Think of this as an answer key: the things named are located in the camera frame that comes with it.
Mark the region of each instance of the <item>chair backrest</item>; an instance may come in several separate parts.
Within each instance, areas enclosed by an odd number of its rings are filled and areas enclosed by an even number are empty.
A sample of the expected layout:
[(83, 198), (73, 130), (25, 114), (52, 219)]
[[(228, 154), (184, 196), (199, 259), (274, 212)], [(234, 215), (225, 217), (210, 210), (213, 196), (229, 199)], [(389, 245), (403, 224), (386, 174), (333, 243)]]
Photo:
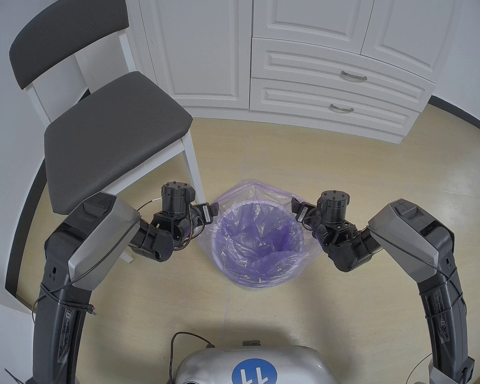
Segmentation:
[[(18, 85), (25, 89), (63, 59), (128, 26), (125, 0), (56, 1), (35, 16), (12, 43), (10, 63)], [(125, 53), (125, 34), (120, 41)]]

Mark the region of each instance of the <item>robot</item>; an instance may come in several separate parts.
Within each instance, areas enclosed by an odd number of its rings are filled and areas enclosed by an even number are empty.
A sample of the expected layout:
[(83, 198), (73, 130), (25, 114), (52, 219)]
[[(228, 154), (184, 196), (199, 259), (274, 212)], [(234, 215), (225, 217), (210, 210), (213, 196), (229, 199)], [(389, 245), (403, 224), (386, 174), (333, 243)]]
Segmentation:
[[(218, 215), (218, 204), (192, 205), (186, 183), (162, 186), (162, 211), (150, 224), (120, 198), (98, 192), (81, 202), (45, 242), (46, 264), (36, 303), (33, 377), (26, 384), (74, 384), (78, 348), (92, 291), (129, 246), (164, 262), (184, 249)], [(325, 191), (317, 205), (292, 199), (296, 220), (312, 232), (343, 272), (384, 248), (417, 282), (430, 331), (430, 384), (465, 384), (473, 375), (468, 356), (467, 309), (454, 259), (454, 234), (416, 204), (396, 200), (358, 231), (345, 220), (350, 196)], [(194, 234), (194, 229), (201, 229)], [(322, 356), (308, 347), (207, 348), (187, 357), (175, 384), (338, 384)]]

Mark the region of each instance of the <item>trash can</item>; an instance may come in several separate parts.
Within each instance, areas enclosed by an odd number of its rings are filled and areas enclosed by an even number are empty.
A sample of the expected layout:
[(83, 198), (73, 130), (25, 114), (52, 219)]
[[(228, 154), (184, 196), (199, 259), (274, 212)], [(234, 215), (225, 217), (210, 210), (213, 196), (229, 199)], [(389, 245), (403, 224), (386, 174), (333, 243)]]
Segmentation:
[(322, 252), (312, 233), (295, 220), (298, 196), (246, 180), (216, 199), (218, 216), (198, 242), (234, 283), (267, 288), (298, 276)]

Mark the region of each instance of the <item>white logo symbol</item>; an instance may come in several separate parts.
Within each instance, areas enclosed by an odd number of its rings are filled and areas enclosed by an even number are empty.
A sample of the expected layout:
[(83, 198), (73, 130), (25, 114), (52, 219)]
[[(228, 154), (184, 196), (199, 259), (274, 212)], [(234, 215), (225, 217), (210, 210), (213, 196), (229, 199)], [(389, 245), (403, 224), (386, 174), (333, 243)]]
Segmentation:
[[(247, 376), (245, 375), (244, 369), (240, 370), (240, 375), (241, 375), (241, 384), (253, 384), (253, 379), (250, 379), (249, 381), (247, 381)], [(264, 384), (267, 381), (268, 381), (268, 377), (262, 378), (262, 370), (260, 369), (260, 367), (257, 367), (257, 383)]]

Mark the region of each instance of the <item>barcode sticker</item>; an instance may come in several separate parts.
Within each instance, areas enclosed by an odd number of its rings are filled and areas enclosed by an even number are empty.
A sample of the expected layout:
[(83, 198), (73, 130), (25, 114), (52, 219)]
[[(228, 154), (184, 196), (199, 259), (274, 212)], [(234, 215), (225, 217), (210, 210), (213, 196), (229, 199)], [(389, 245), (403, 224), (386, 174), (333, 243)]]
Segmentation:
[(210, 215), (209, 215), (209, 213), (208, 213), (208, 208), (207, 208), (207, 206), (204, 205), (203, 208), (204, 208), (204, 214), (205, 214), (205, 221), (206, 221), (207, 223), (211, 223), (211, 222), (212, 222), (212, 219), (210, 218)]
[(299, 223), (301, 223), (301, 222), (303, 221), (303, 218), (304, 218), (305, 215), (307, 214), (307, 211), (308, 211), (308, 207), (303, 207), (302, 212), (301, 212), (299, 218), (297, 219), (297, 221), (298, 221)]

